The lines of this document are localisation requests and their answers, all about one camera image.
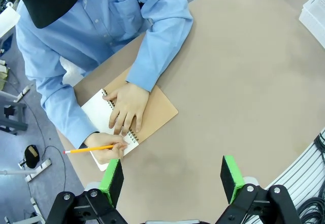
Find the yellow pencil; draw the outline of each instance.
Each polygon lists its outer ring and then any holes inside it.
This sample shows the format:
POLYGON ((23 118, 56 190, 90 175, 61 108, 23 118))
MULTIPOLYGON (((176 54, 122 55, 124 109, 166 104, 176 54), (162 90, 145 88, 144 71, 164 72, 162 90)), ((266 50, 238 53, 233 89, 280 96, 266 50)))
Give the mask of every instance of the yellow pencil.
POLYGON ((100 149, 112 149, 113 145, 106 145, 101 147, 94 147, 94 148, 84 148, 84 149, 72 149, 72 150, 65 150, 63 154, 72 154, 72 153, 81 153, 81 152, 88 152, 93 150, 100 150, 100 149))

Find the shirt sleeve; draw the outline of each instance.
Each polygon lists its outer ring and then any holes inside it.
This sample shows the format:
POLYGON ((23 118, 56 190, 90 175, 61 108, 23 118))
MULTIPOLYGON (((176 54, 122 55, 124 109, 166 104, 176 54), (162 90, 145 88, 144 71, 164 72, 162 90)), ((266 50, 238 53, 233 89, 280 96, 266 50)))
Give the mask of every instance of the shirt sleeve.
POLYGON ((143 18, 152 20, 126 78, 151 91, 180 50, 193 24, 187 0, 138 0, 143 18))
POLYGON ((16 26, 17 44, 25 60, 29 80, 35 80, 42 95, 41 106, 52 123, 65 135, 75 148, 97 131, 77 103, 74 90, 63 84, 66 73, 59 61, 59 54, 46 46, 26 26, 16 26))

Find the floor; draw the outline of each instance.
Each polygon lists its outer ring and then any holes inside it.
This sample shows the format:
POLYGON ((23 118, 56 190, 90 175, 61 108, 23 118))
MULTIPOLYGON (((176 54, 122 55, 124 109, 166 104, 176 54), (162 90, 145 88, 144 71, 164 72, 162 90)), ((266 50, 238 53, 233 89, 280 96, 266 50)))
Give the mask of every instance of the floor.
MULTIPOLYGON (((24 89, 25 86, 30 84, 30 81, 27 80, 24 74, 23 59, 16 47, 15 40, 12 48, 1 59, 6 60, 11 68, 9 75, 11 84, 7 83, 4 91, 18 94, 17 90, 24 89)), ((40 106, 40 95, 36 92, 35 86, 31 87, 31 91, 24 99, 24 103, 29 105, 29 108, 25 110, 28 130, 19 133, 17 136, 0 131, 2 148, 0 151, 0 170, 19 169, 17 164, 23 159, 25 148, 30 144, 35 144, 41 155, 45 146, 53 145, 57 147, 60 152, 55 148, 48 148, 45 154, 44 159, 50 158, 52 165, 29 184, 31 195, 35 198, 44 217, 47 217, 56 195, 63 191, 64 165, 59 154, 62 152, 63 147, 55 127, 47 119, 40 106)), ((82 193, 83 187, 68 158, 63 156, 63 159, 67 175, 65 190, 78 195, 82 193)), ((0 198, 1 220, 4 220, 4 216, 7 216, 11 222, 19 221, 29 216, 29 213, 33 211, 28 185, 23 176, 0 175, 0 189, 2 190, 2 197, 0 198)))

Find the gray stool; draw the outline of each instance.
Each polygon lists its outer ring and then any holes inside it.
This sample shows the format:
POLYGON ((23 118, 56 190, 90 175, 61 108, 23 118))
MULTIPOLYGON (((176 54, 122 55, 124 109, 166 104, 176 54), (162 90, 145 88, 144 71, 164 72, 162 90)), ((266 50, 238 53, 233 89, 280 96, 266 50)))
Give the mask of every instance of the gray stool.
POLYGON ((23 122, 24 108, 25 104, 0 100, 0 130, 10 134, 17 134, 19 130, 26 131, 28 125, 23 122))

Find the person's left hand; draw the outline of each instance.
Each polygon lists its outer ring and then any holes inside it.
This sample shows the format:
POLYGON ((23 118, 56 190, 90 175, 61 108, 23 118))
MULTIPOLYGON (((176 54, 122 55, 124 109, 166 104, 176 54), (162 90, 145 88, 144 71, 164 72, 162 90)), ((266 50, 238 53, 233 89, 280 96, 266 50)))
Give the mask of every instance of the person's left hand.
POLYGON ((114 134, 119 134, 122 129, 122 135, 126 136, 133 118, 136 117, 136 132, 139 132, 142 124, 142 115, 149 99, 149 92, 135 84, 127 83, 103 97, 106 101, 111 101, 115 98, 116 104, 110 117, 109 128, 112 129, 115 125, 114 134))

